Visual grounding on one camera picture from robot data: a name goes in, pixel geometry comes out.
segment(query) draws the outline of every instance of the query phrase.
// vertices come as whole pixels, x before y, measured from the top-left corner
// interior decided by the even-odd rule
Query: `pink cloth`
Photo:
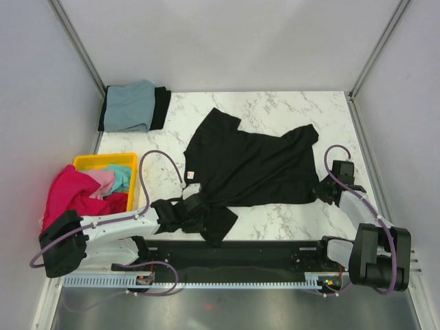
[[[52,183],[46,201],[41,231],[48,228],[67,210],[76,210],[78,215],[109,215],[110,203],[90,195],[100,184],[87,174],[78,172],[73,165],[67,165]]]
[[[90,198],[102,199],[102,196],[107,194],[114,181],[115,181],[115,173],[110,170],[88,170],[85,172],[92,179],[97,181],[101,187],[99,187],[95,192],[90,194]]]

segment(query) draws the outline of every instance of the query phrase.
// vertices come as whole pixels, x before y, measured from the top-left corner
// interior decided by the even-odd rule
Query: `white marble surface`
[[[164,129],[148,133],[104,133],[99,153],[137,153],[151,149],[168,153],[183,176],[186,149],[193,133],[209,111],[216,107],[241,119],[239,129],[247,132],[281,136],[296,127],[312,123],[320,137],[313,146],[316,170],[323,179],[324,152],[332,144],[347,146],[355,163],[355,179],[363,185],[374,202],[358,139],[343,92],[242,92],[174,93]],[[332,159],[345,160],[344,151],[334,150]],[[143,178],[151,200],[181,195],[175,171],[169,161],[149,155],[144,162]],[[133,207],[145,205],[136,181]],[[353,239],[355,228],[337,207],[317,200],[307,205],[269,204],[250,208],[231,208],[239,218],[225,239],[321,239],[332,235]],[[163,233],[156,239],[201,239],[199,234]]]

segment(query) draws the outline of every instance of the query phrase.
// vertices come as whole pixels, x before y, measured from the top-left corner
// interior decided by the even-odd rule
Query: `t-shirt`
[[[215,246],[237,220],[227,206],[316,200],[312,189],[319,179],[312,145],[318,133],[313,125],[275,137],[240,131],[240,121],[214,108],[184,152],[186,185],[201,184],[201,194],[210,205],[209,214],[199,219],[201,235]]]

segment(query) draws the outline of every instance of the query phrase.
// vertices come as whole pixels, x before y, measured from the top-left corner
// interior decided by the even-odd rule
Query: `clothes pile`
[[[163,129],[171,91],[143,80],[118,87],[109,86],[102,105],[98,130],[106,132]]]
[[[86,171],[67,165],[50,187],[41,231],[67,210],[76,210],[79,216],[124,212],[130,178],[131,169],[122,165]]]

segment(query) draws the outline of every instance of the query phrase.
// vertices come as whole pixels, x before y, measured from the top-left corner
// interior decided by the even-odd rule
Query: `teal cloth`
[[[109,164],[108,167],[103,168],[106,171],[115,173],[115,181],[111,186],[109,192],[103,196],[111,193],[121,193],[130,189],[131,168],[123,165]]]
[[[149,131],[155,106],[155,85],[147,80],[107,90],[104,127],[107,132]]]

